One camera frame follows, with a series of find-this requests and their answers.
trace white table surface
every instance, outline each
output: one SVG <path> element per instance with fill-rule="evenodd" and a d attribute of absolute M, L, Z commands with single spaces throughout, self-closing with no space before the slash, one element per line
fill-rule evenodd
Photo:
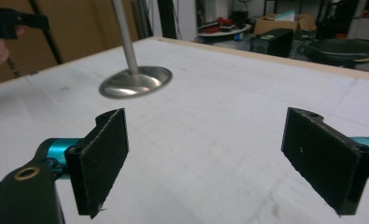
<path fill-rule="evenodd" d="M 369 180 L 356 216 L 339 217 L 280 151 L 289 106 L 369 136 L 369 73 L 152 38 L 139 65 L 172 81 L 114 100 L 99 85 L 126 69 L 122 48 L 0 84 L 0 181 L 51 137 L 84 137 L 94 118 L 125 108 L 130 152 L 105 211 L 78 216 L 56 182 L 66 223 L 369 223 Z"/>

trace vertical pole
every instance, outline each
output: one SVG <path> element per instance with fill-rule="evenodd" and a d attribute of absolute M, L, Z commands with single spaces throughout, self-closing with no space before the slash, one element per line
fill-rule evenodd
<path fill-rule="evenodd" d="M 175 25 L 175 6 L 172 0 L 158 0 L 163 37 L 177 39 Z"/>
<path fill-rule="evenodd" d="M 135 51 L 132 45 L 131 36 L 129 34 L 128 22 L 126 21 L 125 10 L 123 9 L 123 0 L 114 0 L 114 8 L 117 15 L 118 24 L 120 25 L 122 46 L 125 53 L 126 62 L 132 76 L 138 76 L 138 66 L 135 60 Z"/>

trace black equipment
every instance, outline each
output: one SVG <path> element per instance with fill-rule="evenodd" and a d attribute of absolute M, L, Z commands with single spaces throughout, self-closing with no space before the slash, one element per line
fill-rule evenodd
<path fill-rule="evenodd" d="M 289 108 L 282 152 L 338 215 L 354 215 L 369 177 L 369 137 L 348 138 L 323 117 Z"/>
<path fill-rule="evenodd" d="M 82 139 L 50 138 L 0 182 L 0 223 L 64 223 L 54 181 L 69 175 L 78 213 L 94 218 L 129 151 L 124 109 L 96 118 Z"/>
<path fill-rule="evenodd" d="M 42 30 L 50 28 L 46 16 L 23 13 L 11 8 L 0 8 L 0 38 L 17 39 L 16 26 L 29 26 Z"/>
<path fill-rule="evenodd" d="M 290 58 L 308 62 L 309 60 L 305 56 L 305 50 L 310 43 L 315 41 L 315 39 L 315 30 L 297 30 L 294 37 L 292 38 Z"/>
<path fill-rule="evenodd" d="M 360 0 L 320 0 L 317 16 L 318 39 L 347 35 Z"/>
<path fill-rule="evenodd" d="M 175 6 L 172 0 L 158 0 L 163 37 L 177 39 Z"/>
<path fill-rule="evenodd" d="M 355 68 L 369 63 L 369 42 L 356 39 L 322 39 L 305 48 L 305 56 L 314 63 Z"/>
<path fill-rule="evenodd" d="M 253 38 L 250 44 L 250 51 L 288 58 L 292 37 L 292 29 L 276 28 Z"/>

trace wall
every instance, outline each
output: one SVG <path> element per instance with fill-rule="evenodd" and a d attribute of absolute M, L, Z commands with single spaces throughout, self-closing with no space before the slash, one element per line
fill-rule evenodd
<path fill-rule="evenodd" d="M 206 7 L 206 21 L 213 21 L 220 16 L 229 16 L 232 10 L 246 9 L 250 18 L 263 15 L 264 0 L 249 0 L 241 3 L 237 0 L 201 0 Z M 318 16 L 320 0 L 304 0 L 302 13 L 311 14 L 314 19 Z M 298 13 L 300 0 L 277 0 L 277 13 L 295 9 Z"/>

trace metal rod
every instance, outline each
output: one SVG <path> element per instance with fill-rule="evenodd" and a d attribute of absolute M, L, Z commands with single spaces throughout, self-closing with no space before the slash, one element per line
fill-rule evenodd
<path fill-rule="evenodd" d="M 126 21 L 125 10 L 123 8 L 122 0 L 114 0 L 114 8 L 117 14 L 118 24 L 120 25 L 123 52 L 125 53 L 126 62 L 132 76 L 138 76 L 138 66 L 135 60 L 135 51 L 132 45 L 131 36 L 129 33 L 128 22 Z"/>

